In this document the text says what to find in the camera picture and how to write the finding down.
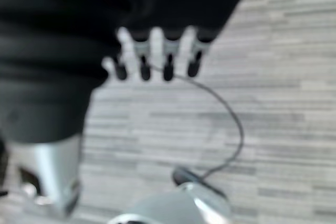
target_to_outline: robotic hand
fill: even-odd
[[[187,68],[188,76],[194,77],[238,2],[0,2],[0,132],[28,201],[61,217],[76,206],[86,111],[92,90],[108,77],[101,66],[103,57],[111,56],[118,78],[127,78],[115,33],[119,27],[128,28],[134,39],[144,81],[151,77],[150,29],[163,28],[163,79],[170,81],[183,30],[197,27]],[[177,191],[148,199],[110,223],[226,223],[229,211],[223,195],[196,175],[182,174],[187,184]]]

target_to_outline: silver metal object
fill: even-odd
[[[195,183],[139,202],[108,224],[230,224],[231,210],[226,199]]]
[[[177,40],[169,40],[164,38],[163,40],[163,55],[166,57],[167,55],[172,55],[173,60],[176,56],[178,56],[178,49],[180,47],[180,39]]]
[[[81,135],[51,143],[9,144],[28,203],[66,217],[80,195]]]
[[[201,42],[195,38],[191,45],[191,60],[195,59],[198,52],[201,52],[202,55],[206,55],[209,52],[211,44],[211,42]]]

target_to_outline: wire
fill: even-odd
[[[163,70],[161,68],[158,68],[156,66],[151,65],[151,68],[153,70],[157,71],[157,72],[163,72]],[[208,171],[206,171],[201,176],[202,179],[206,179],[210,175],[212,175],[212,174],[214,174],[216,172],[219,172],[219,171],[225,169],[226,167],[228,167],[240,155],[240,153],[242,152],[242,149],[244,147],[244,144],[245,144],[245,132],[244,132],[244,128],[243,128],[243,125],[242,125],[239,117],[237,116],[237,114],[235,113],[235,111],[231,108],[231,106],[229,105],[229,103],[227,101],[225,101],[216,91],[214,91],[213,89],[209,88],[208,86],[206,86],[206,85],[204,85],[204,84],[202,84],[200,82],[197,82],[197,81],[195,81],[193,79],[190,79],[188,77],[181,76],[179,74],[174,74],[174,77],[177,78],[177,79],[180,79],[180,80],[182,80],[184,82],[187,82],[189,84],[192,84],[192,85],[194,85],[194,86],[196,86],[196,87],[198,87],[200,89],[203,89],[204,91],[206,91],[209,94],[211,94],[228,111],[228,113],[230,114],[231,118],[234,120],[234,122],[236,123],[237,128],[238,128],[238,132],[239,132],[239,144],[238,144],[236,150],[222,164],[209,169]]]

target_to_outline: black sleeve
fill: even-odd
[[[0,130],[6,141],[80,133],[114,31],[151,0],[0,0]]]

